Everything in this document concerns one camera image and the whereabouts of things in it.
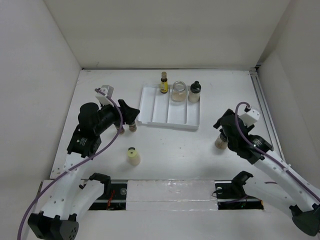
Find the white powder black cap shaker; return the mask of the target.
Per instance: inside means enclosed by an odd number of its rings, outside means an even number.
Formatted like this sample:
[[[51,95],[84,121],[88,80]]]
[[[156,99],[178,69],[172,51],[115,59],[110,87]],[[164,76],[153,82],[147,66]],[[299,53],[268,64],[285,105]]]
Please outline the white powder black cap shaker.
[[[191,103],[197,103],[199,101],[201,89],[202,89],[202,87],[201,87],[199,81],[197,81],[197,80],[190,85],[188,100]]]

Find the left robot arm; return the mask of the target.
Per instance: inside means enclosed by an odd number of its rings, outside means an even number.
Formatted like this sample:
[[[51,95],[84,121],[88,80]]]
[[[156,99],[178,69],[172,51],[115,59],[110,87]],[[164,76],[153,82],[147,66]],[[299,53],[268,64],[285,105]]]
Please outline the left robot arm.
[[[62,173],[52,181],[54,189],[49,200],[38,213],[28,218],[28,226],[41,240],[73,240],[79,230],[79,221],[98,198],[107,198],[112,191],[111,178],[93,173],[80,187],[86,169],[99,153],[101,134],[110,126],[120,130],[132,125],[140,110],[130,107],[122,99],[113,103],[83,104],[63,165]]]

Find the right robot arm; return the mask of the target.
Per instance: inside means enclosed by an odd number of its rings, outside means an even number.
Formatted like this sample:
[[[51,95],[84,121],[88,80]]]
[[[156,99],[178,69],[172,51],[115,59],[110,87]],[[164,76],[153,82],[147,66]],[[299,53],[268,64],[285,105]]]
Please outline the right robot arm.
[[[241,171],[231,180],[231,191],[237,199],[252,196],[267,202],[291,218],[303,233],[314,237],[320,232],[320,190],[274,152],[269,142],[250,134],[259,118],[255,109],[246,109],[242,115],[228,109],[213,125],[229,150],[273,180],[265,183]]]

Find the yellow label sauce bottle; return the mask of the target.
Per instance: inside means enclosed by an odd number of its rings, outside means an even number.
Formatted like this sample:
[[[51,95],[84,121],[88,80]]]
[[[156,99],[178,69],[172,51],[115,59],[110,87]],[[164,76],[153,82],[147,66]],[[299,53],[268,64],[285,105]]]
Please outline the yellow label sauce bottle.
[[[160,78],[160,92],[162,94],[166,94],[168,92],[168,78],[167,78],[167,73],[163,71],[161,73],[161,78]]]

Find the brown granule black cap shaker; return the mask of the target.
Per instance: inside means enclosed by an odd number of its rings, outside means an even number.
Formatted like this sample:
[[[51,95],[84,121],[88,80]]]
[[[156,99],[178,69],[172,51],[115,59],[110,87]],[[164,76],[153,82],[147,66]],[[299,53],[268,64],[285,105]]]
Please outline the brown granule black cap shaker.
[[[218,149],[225,150],[228,147],[228,139],[223,133],[220,133],[214,144]]]

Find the glass jar with metal rim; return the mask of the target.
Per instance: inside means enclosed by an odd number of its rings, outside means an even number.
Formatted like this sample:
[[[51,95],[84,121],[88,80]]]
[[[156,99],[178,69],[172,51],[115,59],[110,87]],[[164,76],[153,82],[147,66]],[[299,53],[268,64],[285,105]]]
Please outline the glass jar with metal rim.
[[[186,99],[187,86],[183,81],[176,81],[172,85],[171,98],[174,102],[183,102]]]

